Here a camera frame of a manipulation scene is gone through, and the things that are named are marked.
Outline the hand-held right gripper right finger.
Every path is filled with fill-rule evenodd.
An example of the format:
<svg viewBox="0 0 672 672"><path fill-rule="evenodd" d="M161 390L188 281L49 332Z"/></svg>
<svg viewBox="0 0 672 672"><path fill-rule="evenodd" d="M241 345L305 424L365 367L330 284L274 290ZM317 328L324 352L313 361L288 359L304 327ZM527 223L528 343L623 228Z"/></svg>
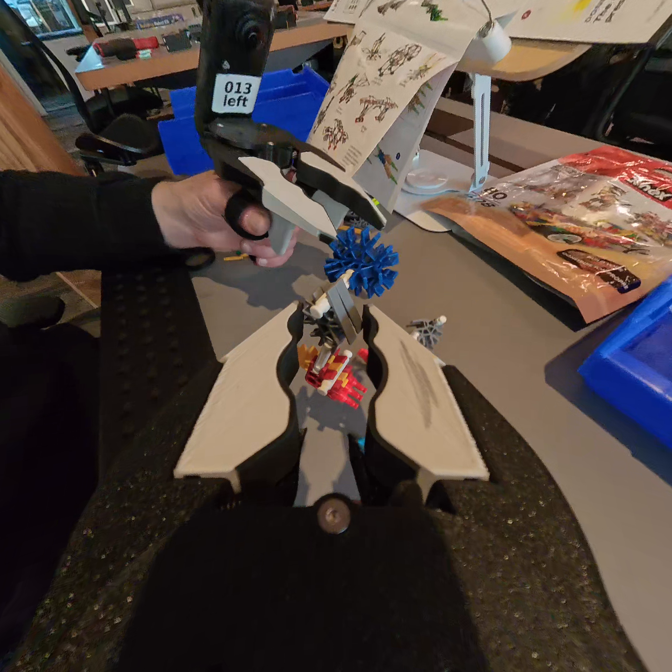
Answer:
<svg viewBox="0 0 672 672"><path fill-rule="evenodd" d="M382 310L364 306L366 373L374 384L364 444L364 469L392 492L418 486L423 501L437 483L486 483L486 465L447 377L447 366Z"/></svg>

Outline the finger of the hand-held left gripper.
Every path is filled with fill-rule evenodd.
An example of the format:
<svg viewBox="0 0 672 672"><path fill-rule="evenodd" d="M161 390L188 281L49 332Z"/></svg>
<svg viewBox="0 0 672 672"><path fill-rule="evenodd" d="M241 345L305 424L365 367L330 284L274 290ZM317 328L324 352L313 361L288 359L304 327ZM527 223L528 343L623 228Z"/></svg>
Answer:
<svg viewBox="0 0 672 672"><path fill-rule="evenodd" d="M287 180L277 165L255 156L239 157L239 162L262 183L262 204L272 214L270 242L289 242L295 228L316 238L335 238L337 230L324 206Z"/></svg>
<svg viewBox="0 0 672 672"><path fill-rule="evenodd" d="M299 153L298 184L318 191L344 206L378 230L386 226L386 217L367 194L343 169L315 153Z"/></svg>

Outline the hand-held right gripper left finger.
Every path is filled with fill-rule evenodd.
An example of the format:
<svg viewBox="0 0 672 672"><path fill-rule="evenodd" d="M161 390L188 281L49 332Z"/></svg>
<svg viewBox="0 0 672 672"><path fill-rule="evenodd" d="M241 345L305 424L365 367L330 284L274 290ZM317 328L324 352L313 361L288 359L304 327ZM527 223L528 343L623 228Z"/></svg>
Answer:
<svg viewBox="0 0 672 672"><path fill-rule="evenodd" d="M295 504L305 431L290 384L304 317L303 304L290 303L221 357L175 479L225 483L238 497Z"/></svg>

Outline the red yellow grey toy model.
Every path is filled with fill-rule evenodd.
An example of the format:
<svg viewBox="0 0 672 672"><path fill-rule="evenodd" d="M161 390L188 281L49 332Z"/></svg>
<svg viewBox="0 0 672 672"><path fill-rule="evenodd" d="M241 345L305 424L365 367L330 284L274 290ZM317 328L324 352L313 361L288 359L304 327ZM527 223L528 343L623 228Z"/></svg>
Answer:
<svg viewBox="0 0 672 672"><path fill-rule="evenodd" d="M415 320L407 325L409 335L423 347L434 350L440 342L447 316L439 315L431 320ZM305 371L305 382L322 396L351 408L358 408L365 386L354 375L351 361L354 355L349 350L298 346L298 364Z"/></svg>

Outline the person's left hand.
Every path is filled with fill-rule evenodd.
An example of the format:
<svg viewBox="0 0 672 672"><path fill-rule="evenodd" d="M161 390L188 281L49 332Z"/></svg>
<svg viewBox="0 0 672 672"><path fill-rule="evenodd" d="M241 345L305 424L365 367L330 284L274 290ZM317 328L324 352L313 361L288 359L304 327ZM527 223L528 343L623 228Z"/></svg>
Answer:
<svg viewBox="0 0 672 672"><path fill-rule="evenodd" d="M246 239L225 219L229 200L241 189L240 185L222 180L212 171L154 185L153 212L166 244L176 249L210 248L217 253L240 251L255 257L256 265L267 268L286 263L296 247L296 229L284 254L278 255L268 238Z"/></svg>

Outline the wooden work table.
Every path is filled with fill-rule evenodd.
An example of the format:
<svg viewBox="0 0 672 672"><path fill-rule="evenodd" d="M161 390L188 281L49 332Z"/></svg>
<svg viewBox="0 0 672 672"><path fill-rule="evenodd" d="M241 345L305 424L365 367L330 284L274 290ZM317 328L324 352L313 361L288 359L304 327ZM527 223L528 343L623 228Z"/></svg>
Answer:
<svg viewBox="0 0 672 672"><path fill-rule="evenodd" d="M352 26L348 24L328 22L312 12L300 13L296 27L274 33L265 71L294 69L333 39L348 37L351 31ZM198 46L175 53L161 47L148 59L132 61L105 61L90 47L77 66L75 76L82 88L95 91L192 71L197 69L198 61Z"/></svg>

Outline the blue plastic bin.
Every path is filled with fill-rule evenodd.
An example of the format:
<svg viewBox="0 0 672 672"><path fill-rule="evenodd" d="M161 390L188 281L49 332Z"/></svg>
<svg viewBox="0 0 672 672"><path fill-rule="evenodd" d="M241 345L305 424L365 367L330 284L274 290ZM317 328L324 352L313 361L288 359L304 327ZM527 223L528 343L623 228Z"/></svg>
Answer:
<svg viewBox="0 0 672 672"><path fill-rule="evenodd" d="M328 82L310 68L265 73L253 119L306 142L328 88ZM212 170L212 159L200 143L194 122L196 87L175 89L170 99L173 118L159 122L158 130L172 173L190 177Z"/></svg>
<svg viewBox="0 0 672 672"><path fill-rule="evenodd" d="M579 368L600 398L671 449L671 279L643 299Z"/></svg>

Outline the red and black roll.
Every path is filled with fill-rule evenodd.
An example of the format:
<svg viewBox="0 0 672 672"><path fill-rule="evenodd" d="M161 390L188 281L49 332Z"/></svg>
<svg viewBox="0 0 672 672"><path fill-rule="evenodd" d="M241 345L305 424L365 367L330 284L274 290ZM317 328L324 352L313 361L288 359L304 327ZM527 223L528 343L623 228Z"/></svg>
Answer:
<svg viewBox="0 0 672 672"><path fill-rule="evenodd" d="M146 38L114 38L107 41L96 41L92 44L94 50L101 58L116 58L120 61L128 61L138 57L142 51L149 50L152 53L159 48L159 40L155 36Z"/></svg>

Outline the toy instruction booklet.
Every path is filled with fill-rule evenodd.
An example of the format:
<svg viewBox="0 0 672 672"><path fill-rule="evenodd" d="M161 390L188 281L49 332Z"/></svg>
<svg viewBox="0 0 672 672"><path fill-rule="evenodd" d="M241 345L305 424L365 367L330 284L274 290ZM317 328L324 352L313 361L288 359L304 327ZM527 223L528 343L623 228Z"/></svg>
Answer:
<svg viewBox="0 0 672 672"><path fill-rule="evenodd" d="M670 1L335 1L353 25L308 142L393 210L458 63L496 64L510 38L645 44Z"/></svg>

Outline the black office chair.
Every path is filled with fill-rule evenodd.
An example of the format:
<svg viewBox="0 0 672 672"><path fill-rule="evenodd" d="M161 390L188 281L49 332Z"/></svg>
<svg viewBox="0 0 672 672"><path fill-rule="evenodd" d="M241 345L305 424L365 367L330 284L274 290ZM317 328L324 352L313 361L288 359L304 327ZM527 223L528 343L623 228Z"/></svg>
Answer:
<svg viewBox="0 0 672 672"><path fill-rule="evenodd" d="M30 36L29 44L58 72L88 128L75 139L75 148L89 175L102 174L105 165L132 167L163 153L157 122L149 119L163 107L157 92L123 85L100 89L84 100L75 78L48 47L35 35Z"/></svg>

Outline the white book stand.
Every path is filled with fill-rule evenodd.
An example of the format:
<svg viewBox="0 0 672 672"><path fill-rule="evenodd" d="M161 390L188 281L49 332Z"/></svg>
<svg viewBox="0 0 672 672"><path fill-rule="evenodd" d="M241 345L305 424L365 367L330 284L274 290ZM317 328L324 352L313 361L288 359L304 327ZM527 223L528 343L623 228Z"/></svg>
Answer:
<svg viewBox="0 0 672 672"><path fill-rule="evenodd" d="M410 163L410 176L418 177L417 189L402 185L393 210L432 232L445 231L431 214L421 214L422 205L453 191L480 192L492 180L489 175L492 80L525 83L541 79L585 54L590 44L509 38L500 20L488 18L465 51L457 70L470 80L472 94L471 145L459 145L455 134L465 130L468 118L458 115L457 103L439 99L418 141Z"/></svg>

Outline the person's black hoodie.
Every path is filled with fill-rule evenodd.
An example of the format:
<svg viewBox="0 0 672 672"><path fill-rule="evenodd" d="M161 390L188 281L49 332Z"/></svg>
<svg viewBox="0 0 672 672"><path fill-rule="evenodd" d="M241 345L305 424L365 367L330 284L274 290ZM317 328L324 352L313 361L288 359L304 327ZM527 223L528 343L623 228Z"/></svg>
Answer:
<svg viewBox="0 0 672 672"><path fill-rule="evenodd" d="M1 330L1 648L32 620L97 483L98 341Z"/></svg>

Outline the printed toy set bag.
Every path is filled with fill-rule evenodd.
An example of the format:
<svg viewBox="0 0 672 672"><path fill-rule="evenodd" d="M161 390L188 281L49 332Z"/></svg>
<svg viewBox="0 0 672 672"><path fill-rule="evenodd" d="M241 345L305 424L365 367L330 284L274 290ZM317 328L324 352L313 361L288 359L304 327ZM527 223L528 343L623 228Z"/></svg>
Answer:
<svg viewBox="0 0 672 672"><path fill-rule="evenodd" d="M423 204L538 283L587 323L671 275L671 163L611 145Z"/></svg>

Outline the grey mesh chair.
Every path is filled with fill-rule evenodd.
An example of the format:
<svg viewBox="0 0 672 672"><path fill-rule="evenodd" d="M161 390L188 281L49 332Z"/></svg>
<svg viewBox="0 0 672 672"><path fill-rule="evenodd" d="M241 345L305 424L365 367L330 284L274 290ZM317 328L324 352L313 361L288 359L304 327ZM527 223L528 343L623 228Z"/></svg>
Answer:
<svg viewBox="0 0 672 672"><path fill-rule="evenodd" d="M9 329L47 329L62 318L65 303L58 296L21 296L1 301L1 323Z"/></svg>

